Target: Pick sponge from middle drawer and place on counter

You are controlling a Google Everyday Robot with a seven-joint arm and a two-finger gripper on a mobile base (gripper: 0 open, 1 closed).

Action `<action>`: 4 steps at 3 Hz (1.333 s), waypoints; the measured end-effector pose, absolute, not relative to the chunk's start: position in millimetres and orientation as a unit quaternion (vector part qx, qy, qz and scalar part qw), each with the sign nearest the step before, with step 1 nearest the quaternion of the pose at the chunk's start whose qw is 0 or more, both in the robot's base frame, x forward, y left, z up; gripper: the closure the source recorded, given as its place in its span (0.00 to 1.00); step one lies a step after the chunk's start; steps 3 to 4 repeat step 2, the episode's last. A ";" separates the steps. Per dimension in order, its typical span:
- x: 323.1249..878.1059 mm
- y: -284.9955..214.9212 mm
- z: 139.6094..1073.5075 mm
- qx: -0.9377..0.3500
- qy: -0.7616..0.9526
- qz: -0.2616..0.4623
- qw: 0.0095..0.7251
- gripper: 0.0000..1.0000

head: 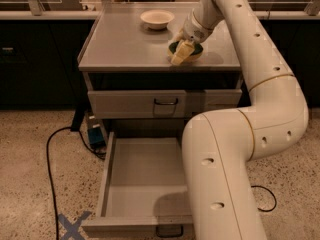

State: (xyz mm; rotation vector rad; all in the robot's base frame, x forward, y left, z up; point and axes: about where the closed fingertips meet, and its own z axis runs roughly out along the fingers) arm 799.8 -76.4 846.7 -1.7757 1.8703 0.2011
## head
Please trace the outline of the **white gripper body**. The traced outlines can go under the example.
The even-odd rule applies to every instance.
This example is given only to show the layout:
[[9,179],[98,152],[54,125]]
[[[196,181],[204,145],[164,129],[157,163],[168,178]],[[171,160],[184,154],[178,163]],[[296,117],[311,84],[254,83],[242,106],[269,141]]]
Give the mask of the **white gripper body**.
[[189,13],[182,27],[183,38],[197,44],[203,43],[212,32],[212,28],[204,27],[198,22],[193,11]]

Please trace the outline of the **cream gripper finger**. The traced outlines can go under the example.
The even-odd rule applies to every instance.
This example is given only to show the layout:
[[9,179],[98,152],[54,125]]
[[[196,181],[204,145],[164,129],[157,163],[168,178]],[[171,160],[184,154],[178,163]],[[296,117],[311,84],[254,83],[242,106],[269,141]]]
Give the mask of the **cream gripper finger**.
[[182,30],[180,30],[175,36],[174,38],[172,39],[172,42],[173,43],[176,43],[176,42],[180,42],[180,41],[184,41],[185,38],[184,38],[184,32]]
[[182,64],[195,51],[195,44],[193,41],[180,40],[170,45],[171,63],[173,65]]

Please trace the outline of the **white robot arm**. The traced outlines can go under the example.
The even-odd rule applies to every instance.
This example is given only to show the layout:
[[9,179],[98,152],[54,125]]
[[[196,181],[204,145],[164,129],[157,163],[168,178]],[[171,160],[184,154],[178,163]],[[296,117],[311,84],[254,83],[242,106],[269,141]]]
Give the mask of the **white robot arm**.
[[288,149],[306,131],[297,79],[248,0],[200,0],[176,40],[186,62],[220,21],[228,27],[250,106],[204,112],[185,126],[182,160],[196,240],[267,240],[246,163]]

